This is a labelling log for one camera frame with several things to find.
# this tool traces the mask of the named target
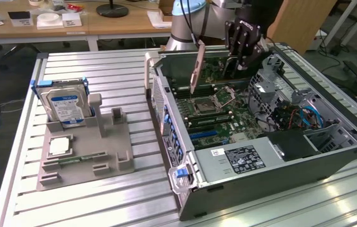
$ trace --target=warning label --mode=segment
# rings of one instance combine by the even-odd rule
[[[226,156],[236,174],[242,174],[264,167],[264,163],[252,145],[226,150]]]

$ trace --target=lamp base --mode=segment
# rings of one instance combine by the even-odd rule
[[[113,4],[113,9],[111,9],[111,5],[104,4],[96,8],[96,12],[104,17],[124,17],[128,14],[128,8]]]

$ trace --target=white box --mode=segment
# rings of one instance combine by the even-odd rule
[[[56,23],[50,23],[50,24],[37,20],[36,28],[37,28],[37,30],[44,30],[44,29],[64,28],[64,26],[62,26],[61,20],[58,20]]]
[[[315,51],[326,37],[327,37],[327,34],[322,30],[318,30],[307,51]]]
[[[62,20],[62,26],[64,27],[82,26],[78,13],[61,14],[61,20]]]

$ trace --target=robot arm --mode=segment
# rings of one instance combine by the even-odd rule
[[[235,68],[246,70],[250,66],[259,65],[270,54],[264,45],[266,32],[275,21],[283,0],[242,0],[242,4],[227,4],[228,1],[231,0],[214,0],[211,4],[204,5],[204,0],[175,0],[172,30],[165,50],[195,49],[193,35],[224,38],[230,56],[236,56]],[[236,9],[224,8],[238,6],[240,7]],[[187,14],[191,14],[192,29],[185,23]],[[191,94],[200,77],[205,51],[201,41],[197,46],[195,70],[189,81]]]
[[[226,48],[238,57],[238,70],[259,64],[268,56],[264,38],[283,0],[244,0],[235,20],[226,21]]]

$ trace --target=aluminum extrusion table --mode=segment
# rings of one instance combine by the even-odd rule
[[[0,190],[0,226],[243,227],[357,224],[357,160],[327,179],[180,222],[145,103],[144,53],[157,49],[54,53],[36,60],[32,79],[85,76],[101,111],[127,112],[136,172],[37,192],[46,115],[28,91]],[[357,104],[292,51],[291,59],[357,115]],[[284,68],[298,88],[299,76]]]

